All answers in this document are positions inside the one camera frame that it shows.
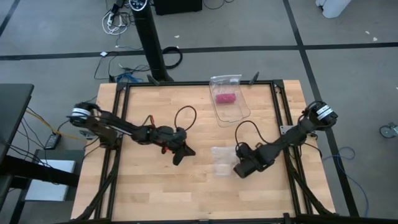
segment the plastic bag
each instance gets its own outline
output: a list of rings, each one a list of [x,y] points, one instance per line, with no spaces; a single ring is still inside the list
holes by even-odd
[[[230,126],[250,115],[240,89],[242,75],[222,75],[210,78],[210,94],[217,123]]]
[[[218,176],[228,176],[238,164],[235,147],[212,147],[211,152],[214,158],[214,173]]]

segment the black metal frame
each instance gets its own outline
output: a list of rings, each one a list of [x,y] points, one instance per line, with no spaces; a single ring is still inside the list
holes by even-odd
[[[209,82],[206,82],[206,81],[204,81],[204,82],[161,82],[159,84],[159,86],[199,86],[199,85],[209,85]],[[241,81],[241,85],[249,85],[249,81]],[[282,120],[282,115],[280,112],[277,91],[275,89],[278,88],[280,90],[280,96],[282,98],[282,103],[283,103],[283,106],[285,109],[285,115],[287,118],[287,125],[293,125],[283,80],[258,80],[254,83],[254,85],[269,85],[270,86],[272,101],[274,103],[275,115],[277,118],[278,126],[284,125],[283,120]],[[117,112],[118,112],[118,106],[119,106],[119,102],[120,102],[120,94],[121,94],[121,91],[124,90],[124,101],[123,101],[121,118],[126,119],[130,88],[131,87],[143,87],[143,86],[154,86],[154,84],[153,83],[118,83],[116,86],[116,94],[115,94],[113,111],[112,111],[113,114],[117,114]],[[118,173],[118,169],[119,169],[120,153],[121,153],[121,151],[116,151],[116,155],[115,155],[114,162],[116,162],[118,164],[116,173]],[[104,161],[103,161],[103,169],[102,169],[102,173],[101,173],[101,181],[100,181],[99,186],[102,186],[103,181],[107,176],[110,154],[111,154],[111,150],[107,149],[105,152],[105,157],[104,157]],[[302,161],[301,161],[300,157],[298,156],[299,151],[298,151],[297,147],[294,147],[294,154],[295,154],[295,162],[296,162],[297,168],[298,168],[297,172],[298,172],[299,176],[305,182],[305,174],[304,174],[304,170],[302,167]],[[288,160],[290,160],[289,148],[286,148],[284,150],[284,157],[285,157],[286,169],[288,169]],[[302,212],[301,212],[301,208],[300,208],[300,202],[299,202],[299,196],[297,193],[296,184],[295,184],[294,178],[292,177],[292,175],[290,173],[288,173],[288,177],[289,177],[289,187],[290,187],[290,191],[292,193],[292,203],[294,206],[294,211],[295,211],[296,215],[300,215],[300,214],[302,214]],[[105,217],[108,219],[112,219],[114,197],[116,194],[116,184],[117,184],[117,178],[115,178],[114,181],[112,182],[111,190],[109,193],[108,208],[107,208],[106,217]],[[307,213],[312,214],[313,213],[312,206],[311,206],[309,199],[305,196],[305,194],[303,194],[303,197],[305,199],[304,202],[305,202],[305,207],[306,207]],[[101,201],[101,203],[99,203],[99,205],[96,208],[95,219],[100,218],[101,209],[102,209],[102,201]],[[285,223],[287,218],[289,218],[288,214],[284,214],[284,218],[212,220],[211,222],[212,223],[260,223],[260,222],[261,223]],[[139,221],[139,223],[193,223],[193,222],[206,223],[208,221],[200,221],[200,220],[167,220],[167,221],[156,221],[156,222]],[[131,222],[113,222],[113,223],[138,223],[138,222],[131,221]]]

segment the pink object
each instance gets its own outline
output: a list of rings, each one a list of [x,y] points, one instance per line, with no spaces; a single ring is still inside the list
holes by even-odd
[[[216,95],[216,103],[233,103],[235,100],[235,93],[223,93]]]

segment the caster wheel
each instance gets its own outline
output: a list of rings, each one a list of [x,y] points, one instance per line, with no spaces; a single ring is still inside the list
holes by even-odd
[[[385,138],[395,138],[396,136],[391,133],[391,127],[384,125],[380,127],[380,134]]]

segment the black desk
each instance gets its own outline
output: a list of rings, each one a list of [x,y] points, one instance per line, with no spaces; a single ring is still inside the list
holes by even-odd
[[[10,188],[25,189],[30,179],[72,187],[76,187],[79,180],[77,174],[7,155],[32,91],[31,84],[0,84],[0,209]]]

